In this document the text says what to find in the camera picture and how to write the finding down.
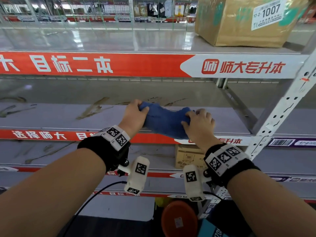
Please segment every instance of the wire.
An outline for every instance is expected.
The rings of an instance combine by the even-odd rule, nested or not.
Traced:
[[[94,198],[96,197],[98,194],[100,194],[103,190],[115,185],[115,184],[127,184],[126,181],[119,181],[119,182],[115,182],[115,183],[112,183],[112,184],[109,184],[107,185],[106,187],[104,187],[103,189],[99,190],[97,193],[95,193],[90,199],[88,199],[88,201],[80,208],[80,210],[77,212],[77,214],[73,217],[73,219],[70,221],[66,231],[64,232],[63,234],[63,237],[66,236],[67,232],[69,231],[72,223],[74,222],[74,220],[77,218],[77,216],[79,215],[79,213],[83,210],[83,208]]]
[[[223,200],[221,197],[219,197],[218,195],[212,193],[212,192],[209,192],[209,191],[203,191],[203,194],[206,194],[206,195],[214,195],[215,197],[219,198],[220,200]]]

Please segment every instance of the barcode label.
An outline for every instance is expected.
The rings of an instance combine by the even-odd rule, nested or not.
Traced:
[[[268,146],[290,146],[295,139],[274,139]]]

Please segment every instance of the red logo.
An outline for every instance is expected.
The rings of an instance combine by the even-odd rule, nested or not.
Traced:
[[[206,59],[203,63],[202,74],[215,74],[219,65],[218,59]]]

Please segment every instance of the rag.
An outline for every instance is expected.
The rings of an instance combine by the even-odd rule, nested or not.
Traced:
[[[142,102],[139,106],[141,111],[145,107],[149,107],[144,127],[148,128],[156,134],[165,135],[173,139],[189,139],[184,131],[181,121],[190,124],[190,118],[185,114],[191,111],[189,107],[184,107],[179,111],[170,111],[159,104]]]

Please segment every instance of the large cardboard box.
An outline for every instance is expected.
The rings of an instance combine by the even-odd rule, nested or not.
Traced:
[[[204,153],[196,145],[176,145],[176,164],[177,169],[183,169],[189,164],[196,165],[199,169],[205,170],[207,166],[204,161]]]
[[[199,0],[195,32],[214,46],[282,47],[308,0]]]

